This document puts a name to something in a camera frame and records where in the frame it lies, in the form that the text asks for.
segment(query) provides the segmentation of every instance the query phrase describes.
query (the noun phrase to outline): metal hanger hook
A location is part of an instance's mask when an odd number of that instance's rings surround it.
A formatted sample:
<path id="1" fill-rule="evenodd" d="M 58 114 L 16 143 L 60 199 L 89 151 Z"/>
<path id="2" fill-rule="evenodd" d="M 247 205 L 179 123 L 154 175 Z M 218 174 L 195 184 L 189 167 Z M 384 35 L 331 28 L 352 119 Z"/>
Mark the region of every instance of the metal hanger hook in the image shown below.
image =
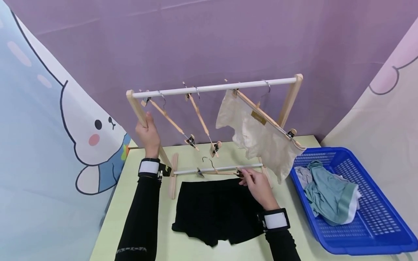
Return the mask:
<path id="1" fill-rule="evenodd" d="M 197 96 L 199 96 L 199 100 L 200 100 L 200 93 L 199 93 L 199 90 L 197 89 L 197 87 L 194 87 L 195 89 L 196 89 L 196 92 L 197 92 Z"/>
<path id="2" fill-rule="evenodd" d="M 164 95 L 159 90 L 157 90 L 157 91 L 160 93 L 161 97 L 164 99 L 163 110 L 165 111 L 166 110 L 166 103 L 167 103 L 166 98 L 164 97 Z"/>
<path id="3" fill-rule="evenodd" d="M 264 96 L 266 96 L 267 94 L 269 94 L 269 93 L 270 93 L 270 91 L 271 91 L 271 86 L 270 86 L 270 83 L 268 83 L 268 81 L 266 81 L 266 80 L 262 80 L 262 81 L 264 81 L 264 82 L 268 85 L 268 92 L 267 92 L 267 93 L 265 93 L 265 94 L 263 94 L 263 95 L 260 97 L 260 101 L 261 101 L 261 99 L 262 99 Z"/>
<path id="4" fill-rule="evenodd" d="M 212 164 L 212 168 L 214 169 L 214 170 L 216 170 L 216 168 L 213 166 L 213 162 L 212 162 L 212 160 L 211 159 L 209 159 L 208 157 L 203 157 L 202 158 L 202 162 L 205 162 L 203 159 L 204 158 L 207 158 L 208 160 L 210 160 L 210 163 Z"/>

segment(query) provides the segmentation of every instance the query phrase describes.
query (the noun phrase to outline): light blue curtain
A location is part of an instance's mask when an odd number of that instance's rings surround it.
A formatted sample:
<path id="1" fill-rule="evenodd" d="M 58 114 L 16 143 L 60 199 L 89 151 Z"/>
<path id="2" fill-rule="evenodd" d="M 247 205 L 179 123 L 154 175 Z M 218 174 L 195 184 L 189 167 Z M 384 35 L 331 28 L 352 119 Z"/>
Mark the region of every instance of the light blue curtain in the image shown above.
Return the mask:
<path id="1" fill-rule="evenodd" d="M 0 0 L 0 260 L 88 260 L 130 138 L 29 38 Z"/>

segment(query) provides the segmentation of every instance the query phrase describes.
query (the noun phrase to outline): pink cheek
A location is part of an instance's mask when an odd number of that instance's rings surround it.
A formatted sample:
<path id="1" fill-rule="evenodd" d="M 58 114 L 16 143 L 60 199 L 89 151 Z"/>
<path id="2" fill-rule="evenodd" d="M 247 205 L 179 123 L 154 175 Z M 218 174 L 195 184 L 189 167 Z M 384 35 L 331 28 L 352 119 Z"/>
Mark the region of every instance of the pink cheek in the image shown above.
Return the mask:
<path id="1" fill-rule="evenodd" d="M 90 146 L 96 146 L 100 141 L 100 136 L 98 134 L 93 134 L 89 139 Z"/>

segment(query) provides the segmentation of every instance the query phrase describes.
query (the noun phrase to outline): clothing label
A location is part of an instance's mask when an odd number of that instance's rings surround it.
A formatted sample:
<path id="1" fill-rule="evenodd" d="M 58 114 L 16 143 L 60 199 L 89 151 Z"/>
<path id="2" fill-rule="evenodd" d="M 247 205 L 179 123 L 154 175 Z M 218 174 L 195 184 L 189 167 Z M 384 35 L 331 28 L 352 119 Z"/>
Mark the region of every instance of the clothing label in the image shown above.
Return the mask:
<path id="1" fill-rule="evenodd" d="M 258 120 L 258 121 L 259 121 L 261 124 L 263 124 L 263 125 L 265 125 L 265 124 L 266 124 L 266 122 L 267 122 L 267 120 L 266 120 L 263 116 L 259 115 L 259 114 L 258 114 L 257 112 L 255 112 L 255 111 L 252 111 L 251 116 L 252 116 L 254 119 Z"/>

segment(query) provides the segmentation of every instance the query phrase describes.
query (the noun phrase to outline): black boxer briefs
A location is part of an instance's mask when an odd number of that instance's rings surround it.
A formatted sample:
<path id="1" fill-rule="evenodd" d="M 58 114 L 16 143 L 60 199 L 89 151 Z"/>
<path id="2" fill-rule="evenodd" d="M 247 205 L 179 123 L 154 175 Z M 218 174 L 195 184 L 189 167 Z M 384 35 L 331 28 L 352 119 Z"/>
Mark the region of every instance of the black boxer briefs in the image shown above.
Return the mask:
<path id="1" fill-rule="evenodd" d="M 263 233 L 257 213 L 262 206 L 241 179 L 183 182 L 172 230 L 214 247 L 218 240 L 238 244 Z"/>

